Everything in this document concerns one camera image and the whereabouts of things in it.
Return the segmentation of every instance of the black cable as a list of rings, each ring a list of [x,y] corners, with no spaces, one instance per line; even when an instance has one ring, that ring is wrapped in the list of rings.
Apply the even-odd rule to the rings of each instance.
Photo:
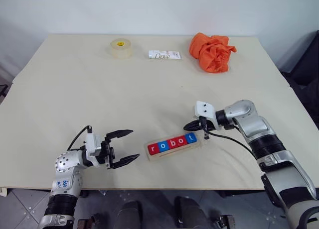
[[[203,128],[203,131],[204,131],[205,133],[208,133],[208,134],[212,135],[212,136],[216,136],[216,137],[220,137],[220,138],[226,138],[226,139],[229,139],[229,140],[231,140],[231,141],[234,141],[235,143],[240,144],[241,146],[243,146],[243,147],[256,159],[256,157],[255,157],[255,155],[253,154],[253,152],[252,152],[248,147],[246,147],[245,145],[243,145],[241,142],[239,142],[239,141],[237,141],[237,140],[235,140],[235,139],[233,139],[233,138],[231,138],[231,137],[227,137],[227,136],[223,136],[223,135],[211,133],[211,132],[205,130],[204,128]]]
[[[240,132],[239,128],[235,125],[233,125],[235,129],[237,129],[238,132]]]
[[[85,130],[88,130],[88,133],[90,132],[90,133],[92,133],[92,128],[91,128],[91,126],[85,126],[78,134],[77,134],[77,136],[75,136],[75,138],[72,140],[72,142],[71,142],[71,144],[70,144],[70,146],[68,147],[68,149],[67,149],[67,151],[70,151],[70,149],[71,149],[71,147],[72,147],[72,145],[74,144],[74,142],[78,139],[78,137],[81,135],[81,133],[83,133]]]

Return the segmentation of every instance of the tiled floor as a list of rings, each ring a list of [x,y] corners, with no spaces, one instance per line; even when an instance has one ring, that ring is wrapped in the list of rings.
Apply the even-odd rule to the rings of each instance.
[[[103,215],[102,228],[113,228],[122,205],[138,200],[143,207],[143,228],[174,228],[173,202],[176,196],[188,196],[197,201],[206,215],[216,212],[235,216],[236,228],[287,229],[282,211],[270,203],[265,193],[253,193],[222,198],[215,191],[181,190],[110,190],[103,196],[90,191],[87,198],[80,198],[75,210],[75,222],[88,219],[96,213]],[[7,197],[0,197],[1,229],[34,229],[37,227],[49,198],[48,192],[13,189]]]

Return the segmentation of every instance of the floor tile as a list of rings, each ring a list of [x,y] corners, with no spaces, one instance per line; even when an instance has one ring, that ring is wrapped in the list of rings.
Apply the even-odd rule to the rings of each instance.
[[[36,229],[38,223],[33,219],[33,217],[28,213],[22,222],[15,229]]]
[[[49,196],[50,196],[49,193],[45,195],[45,197],[32,210],[30,210],[31,215],[33,216],[33,218],[36,220],[37,223],[40,222],[41,218],[43,217],[45,213],[45,210],[49,202]]]
[[[250,206],[259,210],[265,215],[274,210],[274,205],[270,202],[266,192],[242,194],[238,195],[237,197],[242,198]]]
[[[29,189],[13,189],[12,191],[28,211],[33,208],[48,194],[48,192]]]
[[[238,196],[222,198],[214,191],[205,191],[200,205],[208,217],[230,214],[235,217],[236,228],[268,229],[266,216]]]
[[[15,228],[27,213],[16,196],[9,192],[6,197],[0,197],[0,228]]]
[[[111,204],[108,204],[109,200],[107,200],[106,197],[107,196],[103,196],[99,191],[90,191],[87,198],[80,197],[75,207],[75,224],[77,224],[79,219],[89,219],[96,213],[107,217],[107,208],[109,208]]]
[[[273,223],[271,224],[271,229],[286,229],[289,228],[288,221],[286,219],[285,213],[281,208],[274,207],[272,214]]]

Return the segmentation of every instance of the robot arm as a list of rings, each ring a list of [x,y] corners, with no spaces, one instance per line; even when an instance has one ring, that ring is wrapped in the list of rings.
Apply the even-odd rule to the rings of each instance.
[[[71,149],[77,137],[87,130],[85,145],[79,149]],[[132,130],[117,130],[106,134],[100,141],[98,135],[92,133],[91,126],[85,127],[73,140],[69,149],[55,161],[55,180],[52,184],[48,207],[42,217],[38,229],[72,229],[74,224],[74,208],[82,189],[82,171],[88,167],[99,167],[105,164],[107,169],[125,166],[135,160],[139,154],[115,159],[114,150],[110,146],[112,138],[123,137]]]
[[[257,114],[254,103],[241,100],[216,112],[209,103],[197,101],[195,115],[199,120],[184,129],[203,129],[205,139],[209,138],[210,130],[232,129],[238,125],[260,169],[265,172],[261,179],[270,200],[284,209],[290,227],[319,228],[319,201],[313,182],[268,122]]]

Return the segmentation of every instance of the black chair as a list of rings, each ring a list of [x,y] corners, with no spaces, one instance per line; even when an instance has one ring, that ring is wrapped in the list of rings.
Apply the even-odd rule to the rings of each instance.
[[[282,74],[319,129],[319,31],[293,70]]]
[[[8,85],[0,85],[0,97],[6,97],[5,91],[7,90],[9,86]]]

